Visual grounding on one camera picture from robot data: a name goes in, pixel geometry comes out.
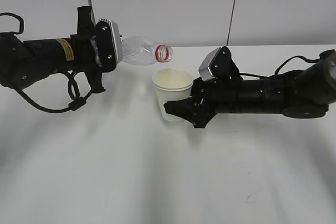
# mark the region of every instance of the robotic arm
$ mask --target robotic arm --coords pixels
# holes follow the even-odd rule
[[[75,111],[93,93],[104,92],[102,73],[111,72],[122,60],[118,25],[102,19],[96,25],[91,19],[92,7],[78,8],[77,34],[69,38],[21,42],[15,35],[24,31],[19,20],[19,32],[0,33],[0,84],[14,89],[35,108],[48,113]],[[279,74],[291,59],[300,58],[314,65],[305,71]],[[80,96],[75,76],[84,72],[91,90]],[[48,109],[34,102],[23,89],[51,74],[62,73],[68,79],[72,99],[68,107]],[[328,105],[336,101],[336,52],[325,51],[320,59],[294,56],[282,64],[273,76],[263,77],[240,73],[227,47],[211,52],[199,68],[200,78],[194,81],[191,97],[164,105],[166,112],[204,128],[218,113],[269,113],[291,118],[320,118]],[[258,77],[243,80],[242,76]]]
[[[300,58],[312,67],[279,74],[291,59]],[[290,118],[320,118],[336,101],[336,52],[325,51],[320,59],[294,56],[284,62],[273,76],[240,73],[227,47],[211,52],[199,67],[191,97],[167,102],[166,112],[204,128],[219,113],[282,114]],[[242,76],[258,77],[243,80]]]
[[[102,19],[94,25],[91,11],[90,6],[78,8],[77,34],[70,38],[23,42],[15,37],[24,31],[23,19],[12,13],[0,14],[12,16],[20,23],[19,32],[0,33],[0,84],[14,89],[31,105],[49,113],[75,111],[93,93],[104,92],[102,73],[113,71],[122,60],[121,40],[116,23]],[[75,75],[80,72],[85,73],[91,87],[85,97],[80,96],[75,81]],[[38,105],[22,90],[55,73],[69,79],[68,92],[73,100],[61,110]]]

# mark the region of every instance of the paper cup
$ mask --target paper cup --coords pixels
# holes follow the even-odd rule
[[[169,101],[178,101],[190,97],[194,82],[191,74],[181,69],[167,68],[155,73],[152,81],[162,117],[170,122],[181,120],[177,116],[167,114],[163,105]]]

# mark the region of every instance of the white table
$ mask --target white table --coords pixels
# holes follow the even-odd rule
[[[271,75],[288,57],[334,47],[230,49],[242,72]],[[317,120],[218,115],[204,130],[160,118],[152,73],[197,77],[213,49],[121,63],[104,75],[107,91],[72,113],[39,112],[1,88],[0,223],[336,223],[336,106]],[[307,66],[294,60],[284,71]],[[69,102],[62,76],[27,92],[54,108]]]

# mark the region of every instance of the yellow warning label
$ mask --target yellow warning label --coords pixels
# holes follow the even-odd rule
[[[65,53],[65,57],[67,59],[67,61],[72,61],[75,59],[75,54],[73,53],[73,49],[71,47],[71,45],[69,44],[69,42],[67,42],[65,39],[56,39],[61,46],[63,47],[64,53]]]

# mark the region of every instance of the clear plastic bottle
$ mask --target clear plastic bottle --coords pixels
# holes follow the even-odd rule
[[[156,45],[147,38],[132,36],[121,42],[122,61],[132,65],[151,65],[157,62],[169,62],[173,49],[167,45]]]

